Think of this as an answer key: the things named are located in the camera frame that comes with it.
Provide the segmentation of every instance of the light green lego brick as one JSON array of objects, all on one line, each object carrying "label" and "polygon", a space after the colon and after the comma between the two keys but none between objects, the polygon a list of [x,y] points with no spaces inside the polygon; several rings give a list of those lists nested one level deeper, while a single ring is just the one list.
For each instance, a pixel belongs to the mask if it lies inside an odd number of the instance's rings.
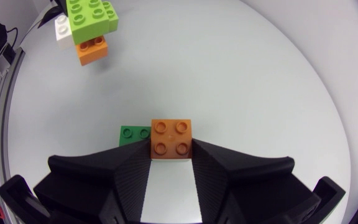
[{"label": "light green lego brick", "polygon": [[67,0],[66,3],[74,44],[109,32],[109,16],[101,0]]},{"label": "light green lego brick", "polygon": [[109,16],[109,32],[116,31],[118,28],[118,15],[110,2],[103,2],[104,9]]}]

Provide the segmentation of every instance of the lego stud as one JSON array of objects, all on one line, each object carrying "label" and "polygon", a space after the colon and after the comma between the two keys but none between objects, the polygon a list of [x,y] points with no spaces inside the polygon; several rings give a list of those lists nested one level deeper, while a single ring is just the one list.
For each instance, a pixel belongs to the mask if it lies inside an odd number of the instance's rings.
[{"label": "lego stud", "polygon": [[103,6],[105,9],[108,9],[110,7],[110,2],[103,2]]},{"label": "lego stud", "polygon": [[107,15],[109,16],[109,18],[113,18],[114,12],[112,10],[107,10]]},{"label": "lego stud", "polygon": [[80,4],[75,4],[71,7],[71,12],[77,13],[77,12],[80,12],[81,9],[82,9],[82,6]]},{"label": "lego stud", "polygon": [[64,24],[64,23],[66,22],[66,20],[67,20],[67,17],[66,17],[66,16],[59,16],[59,17],[57,18],[57,23],[58,23],[59,25],[62,25],[62,24]]},{"label": "lego stud", "polygon": [[86,51],[88,49],[88,43],[87,42],[83,42],[82,44],[80,44],[80,50],[81,51]]},{"label": "lego stud", "polygon": [[140,130],[139,137],[141,139],[147,139],[149,135],[150,135],[150,132],[147,129]]},{"label": "lego stud", "polygon": [[99,19],[99,18],[102,18],[104,15],[104,11],[102,9],[95,9],[92,13],[92,16],[95,18],[95,19]]},{"label": "lego stud", "polygon": [[187,132],[187,129],[188,129],[188,126],[185,122],[180,121],[177,123],[177,131],[179,133],[183,134],[183,133]]},{"label": "lego stud", "polygon": [[157,153],[158,155],[162,156],[162,155],[164,155],[165,153],[167,153],[167,148],[165,147],[165,144],[164,144],[164,143],[159,142],[159,143],[157,143],[157,144],[154,146],[154,151],[155,151],[155,153]]},{"label": "lego stud", "polygon": [[96,44],[96,45],[101,45],[101,44],[103,44],[103,42],[104,42],[104,40],[102,37],[97,37],[94,40],[94,44]]},{"label": "lego stud", "polygon": [[126,128],[122,131],[122,136],[124,136],[124,138],[130,138],[132,136],[132,131],[129,128]]},{"label": "lego stud", "polygon": [[90,7],[97,7],[100,4],[100,0],[90,0],[89,6]]},{"label": "lego stud", "polygon": [[58,29],[58,33],[59,33],[60,35],[65,34],[67,31],[68,31],[67,26],[61,26],[61,27],[59,27],[59,29]]},{"label": "lego stud", "polygon": [[76,15],[75,17],[74,17],[74,24],[75,25],[80,25],[80,24],[82,24],[83,22],[85,21],[85,17],[83,16],[83,15]]},{"label": "lego stud", "polygon": [[160,121],[155,124],[154,129],[156,132],[162,134],[167,130],[167,125],[164,122]]},{"label": "lego stud", "polygon": [[185,155],[189,151],[189,147],[186,143],[180,143],[177,145],[177,153],[179,155]]}]

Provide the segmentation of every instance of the orange duplo block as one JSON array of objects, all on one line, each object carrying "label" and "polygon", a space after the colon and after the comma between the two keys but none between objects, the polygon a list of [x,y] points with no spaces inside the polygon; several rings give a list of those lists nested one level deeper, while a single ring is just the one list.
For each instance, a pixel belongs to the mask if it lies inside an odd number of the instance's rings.
[{"label": "orange duplo block", "polygon": [[190,159],[191,155],[191,120],[152,120],[150,149],[152,159]]},{"label": "orange duplo block", "polygon": [[108,54],[108,45],[103,36],[75,46],[81,65],[99,60]]}]

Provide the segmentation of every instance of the wire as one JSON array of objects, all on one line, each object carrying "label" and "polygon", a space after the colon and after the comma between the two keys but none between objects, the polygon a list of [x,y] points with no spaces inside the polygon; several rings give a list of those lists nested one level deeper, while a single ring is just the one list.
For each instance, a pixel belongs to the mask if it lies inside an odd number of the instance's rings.
[{"label": "wire", "polygon": [[24,37],[22,39],[22,41],[20,41],[20,45],[23,43],[23,40],[25,39],[25,37],[27,37],[27,34],[29,34],[29,32],[36,26],[38,25],[38,23],[40,23],[42,21],[42,19],[40,19],[38,22],[36,22],[30,29],[29,31],[27,31],[27,33],[24,34]]},{"label": "wire", "polygon": [[12,32],[13,30],[16,30],[16,35],[15,35],[15,40],[13,41],[12,47],[15,46],[15,44],[16,44],[17,35],[19,33],[19,30],[17,29],[17,27],[15,27],[15,28],[12,28],[11,30],[6,31],[7,33],[9,33],[9,32]]}]

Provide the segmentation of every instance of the green duplo block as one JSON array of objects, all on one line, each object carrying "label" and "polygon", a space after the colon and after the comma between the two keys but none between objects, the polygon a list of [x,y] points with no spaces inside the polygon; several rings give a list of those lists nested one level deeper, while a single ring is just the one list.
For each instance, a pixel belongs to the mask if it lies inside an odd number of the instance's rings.
[{"label": "green duplo block", "polygon": [[101,0],[66,0],[74,44],[109,32],[109,16]]},{"label": "green duplo block", "polygon": [[104,9],[109,16],[109,32],[116,31],[118,28],[118,16],[110,2],[103,2]]},{"label": "green duplo block", "polygon": [[150,131],[150,127],[145,126],[121,126],[119,146],[125,146],[126,144],[149,139]]}]

